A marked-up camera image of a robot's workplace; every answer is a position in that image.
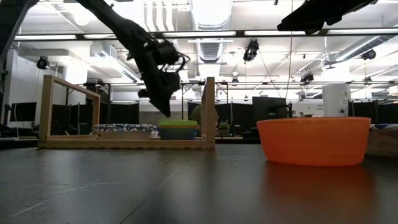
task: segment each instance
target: blue container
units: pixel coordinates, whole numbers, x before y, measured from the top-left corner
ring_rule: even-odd
[[[196,140],[196,128],[159,128],[161,140]]]

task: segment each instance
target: orange bowl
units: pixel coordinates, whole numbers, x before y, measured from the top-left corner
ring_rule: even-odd
[[[370,118],[292,118],[257,122],[270,161],[306,166],[353,166],[368,147]]]

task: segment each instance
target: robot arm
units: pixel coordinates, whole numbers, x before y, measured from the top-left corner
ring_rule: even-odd
[[[21,26],[27,11],[39,0],[2,0],[0,14],[0,62],[2,62]],[[83,7],[92,12],[103,24],[109,27],[121,44],[128,49],[127,59],[134,59],[147,89],[141,96],[149,97],[150,102],[166,117],[170,117],[170,97],[180,89],[178,71],[189,60],[184,54],[176,51],[168,40],[159,42],[133,21],[121,17],[103,0],[77,0]],[[176,72],[158,69],[182,64]]]

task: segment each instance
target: green lid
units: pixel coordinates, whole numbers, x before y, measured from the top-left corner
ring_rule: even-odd
[[[166,125],[198,125],[196,121],[189,121],[189,120],[172,120],[172,119],[162,119],[159,121],[159,126],[166,126]]]

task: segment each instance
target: wooden stand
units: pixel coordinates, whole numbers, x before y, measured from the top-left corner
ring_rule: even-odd
[[[215,148],[215,79],[207,78],[202,95],[201,136],[193,141],[100,139],[97,134],[52,136],[52,97],[54,83],[85,93],[93,100],[93,128],[100,122],[100,96],[60,78],[45,75],[43,80],[39,144],[41,149],[214,149]]]

